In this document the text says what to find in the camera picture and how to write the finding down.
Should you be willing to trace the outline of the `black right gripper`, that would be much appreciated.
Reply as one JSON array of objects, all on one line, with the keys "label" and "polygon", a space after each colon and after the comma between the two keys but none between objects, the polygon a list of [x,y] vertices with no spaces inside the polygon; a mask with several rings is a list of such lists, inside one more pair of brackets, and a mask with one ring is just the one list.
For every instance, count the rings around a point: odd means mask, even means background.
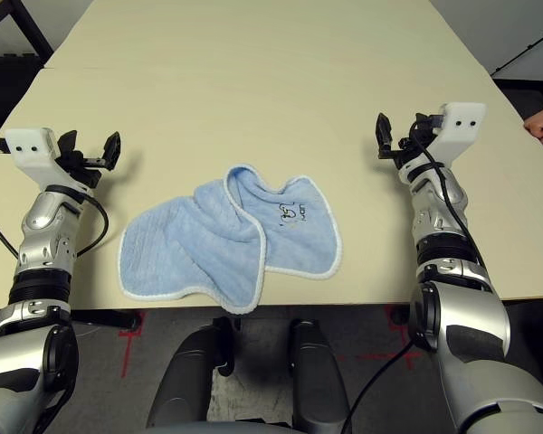
[{"label": "black right gripper", "polygon": [[378,158],[391,159],[397,169],[417,158],[423,153],[414,140],[433,140],[433,115],[416,113],[415,120],[409,128],[409,137],[399,140],[398,149],[392,148],[392,128],[389,118],[384,113],[379,113],[376,119],[376,141],[378,145]]}]

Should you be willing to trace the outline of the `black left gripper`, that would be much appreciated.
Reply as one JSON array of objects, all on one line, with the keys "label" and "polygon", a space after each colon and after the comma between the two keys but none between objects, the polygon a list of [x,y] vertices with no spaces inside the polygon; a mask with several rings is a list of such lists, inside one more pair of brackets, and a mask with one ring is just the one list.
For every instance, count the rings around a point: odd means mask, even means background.
[{"label": "black left gripper", "polygon": [[101,178],[100,169],[112,171],[120,156],[121,138],[118,131],[112,133],[106,140],[101,158],[85,158],[81,151],[76,151],[77,130],[62,134],[57,141],[60,156],[55,162],[71,178],[89,188],[95,188]]}]

